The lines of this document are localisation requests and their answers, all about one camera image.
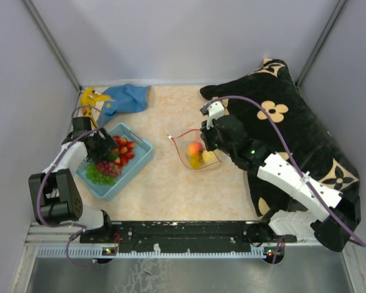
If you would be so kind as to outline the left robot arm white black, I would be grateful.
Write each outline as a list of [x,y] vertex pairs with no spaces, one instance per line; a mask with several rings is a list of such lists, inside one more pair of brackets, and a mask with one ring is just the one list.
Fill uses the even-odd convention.
[[108,242],[115,234],[108,213],[83,204],[74,175],[84,160],[113,167],[108,158],[117,145],[104,128],[94,128],[89,117],[73,118],[72,123],[73,130],[57,157],[28,179],[34,216],[39,224],[50,228],[80,228],[83,243]]

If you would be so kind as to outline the orange peach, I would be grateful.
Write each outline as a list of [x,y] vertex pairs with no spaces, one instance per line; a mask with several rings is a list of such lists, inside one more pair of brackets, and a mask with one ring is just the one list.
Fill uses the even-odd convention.
[[200,142],[192,142],[187,147],[187,155],[189,157],[199,156],[203,151],[203,145]]

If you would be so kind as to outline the light blue plastic basket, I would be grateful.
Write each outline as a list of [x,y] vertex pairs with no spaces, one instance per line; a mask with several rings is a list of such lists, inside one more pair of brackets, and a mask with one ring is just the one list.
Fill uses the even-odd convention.
[[146,139],[139,137],[132,129],[125,123],[117,124],[110,132],[111,136],[118,135],[134,141],[136,147],[134,148],[135,156],[128,162],[127,166],[123,167],[122,174],[114,179],[114,185],[100,185],[96,181],[92,181],[87,176],[87,170],[92,161],[86,159],[82,161],[76,171],[78,177],[86,183],[91,193],[98,199],[105,201],[112,200],[123,188],[132,180],[139,172],[151,161],[153,158],[153,146]]

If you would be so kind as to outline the yellow pear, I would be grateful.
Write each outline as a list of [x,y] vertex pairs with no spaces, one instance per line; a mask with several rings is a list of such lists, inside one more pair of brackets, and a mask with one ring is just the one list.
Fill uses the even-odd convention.
[[216,164],[220,161],[213,151],[203,151],[201,156],[203,163],[206,165]]

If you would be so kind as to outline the yellow mango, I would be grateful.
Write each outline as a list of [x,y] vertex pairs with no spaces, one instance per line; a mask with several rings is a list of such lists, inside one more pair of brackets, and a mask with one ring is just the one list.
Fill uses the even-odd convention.
[[200,169],[203,166],[203,162],[200,156],[192,156],[189,159],[189,164],[192,169]]

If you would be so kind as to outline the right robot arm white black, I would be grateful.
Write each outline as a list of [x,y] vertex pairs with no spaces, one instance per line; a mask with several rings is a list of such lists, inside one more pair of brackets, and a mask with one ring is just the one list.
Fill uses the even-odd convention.
[[347,195],[299,171],[264,143],[249,139],[233,116],[201,123],[201,138],[208,151],[220,150],[241,170],[261,179],[301,203],[306,212],[279,208],[266,215],[261,236],[269,242],[279,236],[314,238],[324,247],[341,252],[360,222],[356,194]]

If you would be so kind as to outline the clear zip bag orange zipper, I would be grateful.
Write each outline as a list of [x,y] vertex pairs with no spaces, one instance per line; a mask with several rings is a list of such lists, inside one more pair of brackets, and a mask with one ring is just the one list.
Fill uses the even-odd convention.
[[207,151],[199,129],[189,129],[182,134],[167,135],[173,143],[183,166],[189,170],[215,169],[222,164],[216,152]]

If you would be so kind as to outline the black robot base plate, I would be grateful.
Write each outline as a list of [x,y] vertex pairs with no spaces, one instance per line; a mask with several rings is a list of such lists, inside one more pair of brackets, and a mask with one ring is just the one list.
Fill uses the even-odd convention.
[[279,236],[262,221],[122,221],[88,230],[82,244],[115,244],[121,253],[250,252],[252,244],[276,242]]

